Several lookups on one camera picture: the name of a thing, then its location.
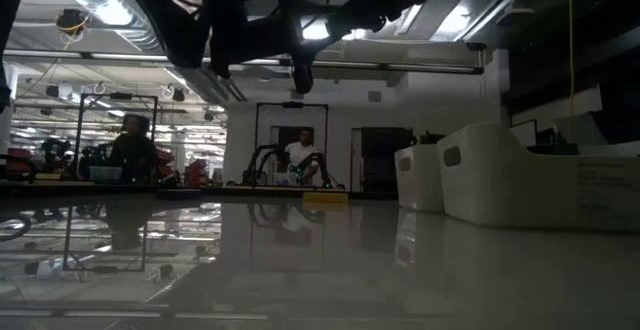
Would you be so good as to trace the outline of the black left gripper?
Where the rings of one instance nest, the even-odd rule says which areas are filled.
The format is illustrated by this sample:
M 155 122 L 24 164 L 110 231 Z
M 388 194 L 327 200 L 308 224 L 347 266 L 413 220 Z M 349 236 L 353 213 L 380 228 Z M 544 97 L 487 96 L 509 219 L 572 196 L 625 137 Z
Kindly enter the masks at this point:
M 281 5 L 275 15 L 250 20 L 246 23 L 246 60 L 256 60 L 287 54 L 296 64 L 292 79 L 297 94 L 311 91 L 314 79 L 309 66 L 316 58 L 313 44 L 304 40 L 300 9 L 294 5 Z

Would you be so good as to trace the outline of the person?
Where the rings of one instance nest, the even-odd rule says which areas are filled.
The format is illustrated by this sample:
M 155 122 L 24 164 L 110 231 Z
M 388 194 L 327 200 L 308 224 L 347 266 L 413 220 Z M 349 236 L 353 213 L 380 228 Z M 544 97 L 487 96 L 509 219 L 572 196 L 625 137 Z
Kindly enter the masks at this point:
M 315 154 L 321 151 L 314 146 L 314 136 L 310 128 L 300 131 L 299 140 L 285 147 L 290 163 L 287 165 L 287 177 L 291 184 L 313 186 L 315 175 L 320 170 Z
M 126 114 L 122 133 L 112 144 L 109 163 L 121 168 L 121 180 L 132 183 L 150 182 L 157 155 L 153 141 L 147 136 L 148 118 Z

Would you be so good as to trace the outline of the yellow long block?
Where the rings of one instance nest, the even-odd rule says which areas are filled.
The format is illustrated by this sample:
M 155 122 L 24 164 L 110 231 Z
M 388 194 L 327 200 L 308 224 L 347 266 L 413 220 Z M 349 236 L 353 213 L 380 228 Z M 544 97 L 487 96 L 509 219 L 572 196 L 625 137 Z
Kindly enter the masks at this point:
M 346 193 L 332 192 L 305 192 L 302 199 L 304 203 L 312 204 L 347 204 L 349 202 Z

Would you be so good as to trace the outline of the white plastic bin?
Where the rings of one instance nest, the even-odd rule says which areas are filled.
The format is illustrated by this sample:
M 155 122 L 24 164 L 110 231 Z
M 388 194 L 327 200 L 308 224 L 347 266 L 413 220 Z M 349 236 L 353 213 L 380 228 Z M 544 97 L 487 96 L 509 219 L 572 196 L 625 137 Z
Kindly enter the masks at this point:
M 444 212 L 438 147 L 413 145 L 394 154 L 399 205 L 403 208 Z
M 640 142 L 538 154 L 498 124 L 438 144 L 447 215 L 492 227 L 640 233 Z

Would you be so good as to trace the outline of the white container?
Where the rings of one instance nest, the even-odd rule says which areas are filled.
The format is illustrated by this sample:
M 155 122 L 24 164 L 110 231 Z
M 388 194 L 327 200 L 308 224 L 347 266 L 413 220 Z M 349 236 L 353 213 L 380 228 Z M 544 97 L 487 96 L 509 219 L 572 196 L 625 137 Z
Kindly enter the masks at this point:
M 90 166 L 89 178 L 94 182 L 115 182 L 122 177 L 121 167 L 112 166 Z

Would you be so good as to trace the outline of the black frame station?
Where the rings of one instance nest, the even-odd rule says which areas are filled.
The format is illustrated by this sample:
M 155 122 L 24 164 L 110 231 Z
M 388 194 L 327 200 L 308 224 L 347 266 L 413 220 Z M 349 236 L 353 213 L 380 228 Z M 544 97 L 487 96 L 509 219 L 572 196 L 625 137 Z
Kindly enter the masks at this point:
M 303 128 L 310 128 L 314 136 L 314 146 L 325 156 L 328 145 L 328 113 L 329 107 L 326 105 L 305 104 L 300 101 L 256 105 L 254 151 L 261 145 L 279 146 L 279 152 L 271 156 L 264 166 L 263 171 L 267 175 L 265 185 L 321 187 L 320 173 L 315 175 L 313 186 L 290 183 L 287 177 L 290 159 L 285 147 L 299 140 Z
M 92 110 L 94 105 L 103 97 L 108 97 L 111 100 L 119 100 L 119 101 L 133 101 L 134 99 L 137 99 L 143 105 L 145 105 L 146 99 L 150 99 L 153 102 L 152 120 L 150 122 L 150 141 L 151 143 L 154 143 L 155 141 L 156 120 L 157 120 L 157 114 L 158 114 L 158 108 L 159 108 L 159 98 L 157 96 L 138 95 L 133 93 L 125 93 L 125 92 L 114 92 L 110 94 L 81 93 L 76 138 L 75 138 L 74 157 L 72 162 L 74 169 L 76 171 L 80 169 L 79 167 L 79 163 L 81 159 L 80 142 L 81 142 L 84 113 L 88 110 Z

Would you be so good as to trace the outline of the horizontal metal rail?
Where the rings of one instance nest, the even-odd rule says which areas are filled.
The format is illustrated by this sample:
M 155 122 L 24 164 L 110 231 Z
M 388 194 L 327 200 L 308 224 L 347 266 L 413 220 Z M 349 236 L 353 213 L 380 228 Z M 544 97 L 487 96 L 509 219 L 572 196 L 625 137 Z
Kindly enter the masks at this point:
M 30 49 L 8 49 L 4 51 L 5 57 L 25 58 L 25 59 L 59 59 L 59 60 L 87 60 L 87 61 L 119 61 L 145 63 L 155 65 L 170 65 L 171 62 L 165 55 L 148 54 L 124 54 L 124 53 L 99 53 L 83 51 L 53 51 L 53 50 L 30 50 Z M 244 62 L 233 61 L 231 65 L 262 66 L 262 67 L 293 67 L 291 59 L 260 58 Z M 438 64 L 414 64 L 414 63 L 378 63 L 378 62 L 356 62 L 356 61 L 336 61 L 336 60 L 315 60 L 312 64 L 316 68 L 327 69 L 349 69 L 367 71 L 388 71 L 388 72 L 415 72 L 434 74 L 461 74 L 480 75 L 484 73 L 483 67 L 477 66 L 451 66 Z

